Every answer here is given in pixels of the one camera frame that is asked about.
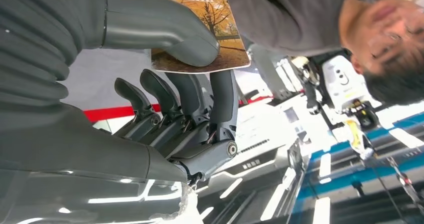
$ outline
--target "man's ear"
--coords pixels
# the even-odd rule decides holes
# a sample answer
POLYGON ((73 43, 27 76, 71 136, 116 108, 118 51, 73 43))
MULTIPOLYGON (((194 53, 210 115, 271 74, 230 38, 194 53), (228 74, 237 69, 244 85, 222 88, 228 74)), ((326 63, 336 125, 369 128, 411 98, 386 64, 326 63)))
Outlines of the man's ear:
POLYGON ((358 58, 354 54, 350 56, 350 62, 352 63, 353 69, 355 69, 356 73, 360 75, 364 73, 362 65, 359 63, 358 58))

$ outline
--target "magazine cover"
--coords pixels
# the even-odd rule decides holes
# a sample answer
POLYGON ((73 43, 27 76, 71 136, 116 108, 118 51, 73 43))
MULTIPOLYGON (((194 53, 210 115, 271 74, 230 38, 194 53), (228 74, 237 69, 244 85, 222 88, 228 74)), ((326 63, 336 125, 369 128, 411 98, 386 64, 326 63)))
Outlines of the magazine cover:
POLYGON ((151 50, 152 68, 163 72, 202 74, 248 67, 250 61, 227 0, 175 0, 190 8, 220 44, 218 57, 208 66, 187 65, 160 49, 151 50))

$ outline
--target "man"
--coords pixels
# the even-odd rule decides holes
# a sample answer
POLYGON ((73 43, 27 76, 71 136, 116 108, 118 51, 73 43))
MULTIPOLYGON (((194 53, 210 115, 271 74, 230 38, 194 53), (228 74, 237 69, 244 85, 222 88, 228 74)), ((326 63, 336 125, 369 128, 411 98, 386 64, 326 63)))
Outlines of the man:
POLYGON ((290 56, 340 48, 386 104, 424 97, 424 14, 408 0, 228 0, 243 35, 290 56))

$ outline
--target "gray shirt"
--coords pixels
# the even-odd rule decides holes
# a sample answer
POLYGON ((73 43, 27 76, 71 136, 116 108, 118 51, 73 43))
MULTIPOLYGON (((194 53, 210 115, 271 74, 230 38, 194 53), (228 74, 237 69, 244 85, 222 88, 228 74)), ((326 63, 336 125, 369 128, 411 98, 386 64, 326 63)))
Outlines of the gray shirt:
POLYGON ((228 0, 242 35, 289 56, 315 56, 341 48, 343 1, 228 0))

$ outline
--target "black cable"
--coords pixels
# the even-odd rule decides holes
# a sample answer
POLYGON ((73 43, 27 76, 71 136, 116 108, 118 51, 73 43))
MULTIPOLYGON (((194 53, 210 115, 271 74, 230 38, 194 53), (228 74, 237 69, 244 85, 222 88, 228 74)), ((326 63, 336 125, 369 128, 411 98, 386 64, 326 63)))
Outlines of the black cable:
POLYGON ((404 216, 401 213, 401 210, 399 210, 398 205, 396 205, 395 200, 392 197, 392 194, 390 194, 389 190, 387 189, 386 185, 384 184, 382 178, 380 177, 380 175, 378 174, 377 170, 374 168, 374 166, 371 166, 371 169, 374 171, 375 175, 377 176, 378 180, 380 181, 381 185, 383 186, 385 192, 388 195, 388 198, 390 199, 391 203, 393 204, 394 208, 396 209, 397 214, 399 215, 400 219, 404 222, 404 223, 408 223, 404 216))

